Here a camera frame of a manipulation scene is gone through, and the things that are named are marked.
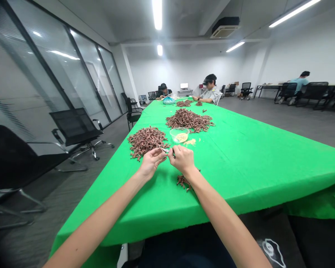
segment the fluorescent light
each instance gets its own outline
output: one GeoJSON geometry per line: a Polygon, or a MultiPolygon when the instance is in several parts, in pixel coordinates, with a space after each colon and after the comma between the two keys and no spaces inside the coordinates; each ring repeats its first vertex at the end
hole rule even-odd
{"type": "Polygon", "coordinates": [[[155,29],[161,30],[161,28],[163,27],[163,3],[162,0],[152,1],[155,29]]]}
{"type": "Polygon", "coordinates": [[[239,42],[237,45],[234,45],[233,47],[229,48],[226,52],[230,52],[234,49],[236,49],[237,47],[240,47],[241,45],[243,45],[245,42],[239,42]]]}
{"type": "Polygon", "coordinates": [[[157,54],[159,56],[163,55],[163,46],[162,45],[157,45],[157,54]]]}
{"type": "Polygon", "coordinates": [[[79,60],[79,58],[76,58],[76,57],[73,57],[73,56],[69,56],[67,54],[64,54],[64,53],[56,51],[56,50],[53,50],[53,51],[50,51],[50,52],[52,52],[54,54],[57,54],[57,55],[61,55],[61,56],[67,57],[67,58],[70,58],[71,60],[79,60]]]}
{"type": "Polygon", "coordinates": [[[289,13],[288,15],[285,15],[283,18],[277,20],[273,24],[269,25],[269,28],[276,27],[277,25],[281,24],[283,21],[286,21],[287,19],[290,19],[291,17],[295,16],[296,14],[302,12],[303,10],[307,9],[308,7],[316,4],[320,0],[311,0],[310,2],[306,3],[305,5],[302,5],[300,8],[297,8],[293,12],[289,13]]]}
{"type": "Polygon", "coordinates": [[[33,31],[32,33],[33,33],[34,35],[37,35],[37,36],[41,37],[41,34],[38,33],[38,32],[36,32],[36,31],[33,31]]]}

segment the person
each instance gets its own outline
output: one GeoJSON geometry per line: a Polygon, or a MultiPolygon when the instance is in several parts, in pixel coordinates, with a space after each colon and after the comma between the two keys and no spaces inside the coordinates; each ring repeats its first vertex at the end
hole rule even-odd
{"type": "MultiPolygon", "coordinates": [[[[231,264],[224,263],[220,267],[271,268],[267,257],[240,218],[195,167],[194,152],[179,145],[170,149],[168,157],[171,165],[177,168],[191,184],[200,205],[219,237],[219,243],[225,251],[221,255],[228,256],[233,260],[231,264]]],[[[67,238],[43,268],[81,267],[107,236],[129,202],[153,177],[165,159],[166,154],[160,148],[147,152],[137,172],[67,238]]],[[[200,236],[202,234],[199,232],[194,234],[196,239],[200,236]]],[[[163,256],[167,256],[164,250],[158,248],[157,244],[153,248],[155,251],[160,250],[160,254],[163,256]]],[[[171,266],[166,266],[166,262],[171,263],[172,257],[167,260],[161,257],[157,258],[157,261],[161,263],[158,266],[144,265],[141,260],[139,268],[210,267],[207,264],[211,264],[213,259],[204,258],[204,250],[197,252],[199,255],[191,255],[191,252],[180,255],[180,258],[176,259],[171,266]]]]}
{"type": "Polygon", "coordinates": [[[192,96],[194,101],[216,103],[220,98],[220,91],[216,86],[217,77],[214,74],[209,74],[206,76],[203,84],[207,87],[207,90],[201,94],[201,96],[192,96]]]}
{"type": "Polygon", "coordinates": [[[156,99],[159,100],[159,99],[166,98],[166,96],[168,94],[171,94],[171,93],[172,93],[172,91],[167,88],[166,84],[162,83],[159,87],[159,90],[158,90],[157,94],[156,94],[159,97],[157,97],[156,99]]]}
{"type": "MultiPolygon", "coordinates": [[[[297,88],[294,92],[294,96],[291,98],[289,105],[294,105],[297,100],[300,99],[300,97],[303,95],[303,93],[300,91],[302,86],[305,86],[309,84],[309,81],[306,79],[310,75],[309,71],[304,71],[301,73],[299,78],[295,78],[289,81],[289,83],[297,83],[297,88]]],[[[283,101],[286,101],[287,98],[282,97],[279,100],[279,104],[282,104],[283,101]]]]}

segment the air conditioner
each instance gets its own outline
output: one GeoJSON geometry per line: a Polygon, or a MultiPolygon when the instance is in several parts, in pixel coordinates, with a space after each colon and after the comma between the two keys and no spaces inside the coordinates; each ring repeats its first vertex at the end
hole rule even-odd
{"type": "Polygon", "coordinates": [[[239,28],[239,17],[224,17],[212,27],[210,38],[226,38],[239,28]]]}

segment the clear plastic bowl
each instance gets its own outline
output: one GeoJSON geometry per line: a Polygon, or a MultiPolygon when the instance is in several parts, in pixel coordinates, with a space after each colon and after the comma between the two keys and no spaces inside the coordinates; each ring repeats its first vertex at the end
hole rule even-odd
{"type": "Polygon", "coordinates": [[[183,143],[189,139],[190,130],[187,128],[173,128],[170,135],[176,143],[183,143]]]}

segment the forearm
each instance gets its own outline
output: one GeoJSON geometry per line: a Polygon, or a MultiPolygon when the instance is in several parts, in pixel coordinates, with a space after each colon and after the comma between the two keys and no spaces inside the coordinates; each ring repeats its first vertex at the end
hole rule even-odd
{"type": "Polygon", "coordinates": [[[131,177],[70,235],[44,268],[81,267],[144,184],[138,175],[131,177]]]}
{"type": "Polygon", "coordinates": [[[238,268],[271,267],[251,233],[227,202],[197,170],[185,175],[238,268]]]}
{"type": "Polygon", "coordinates": [[[207,102],[207,103],[213,103],[213,100],[208,98],[208,99],[200,99],[200,102],[207,102]]]}

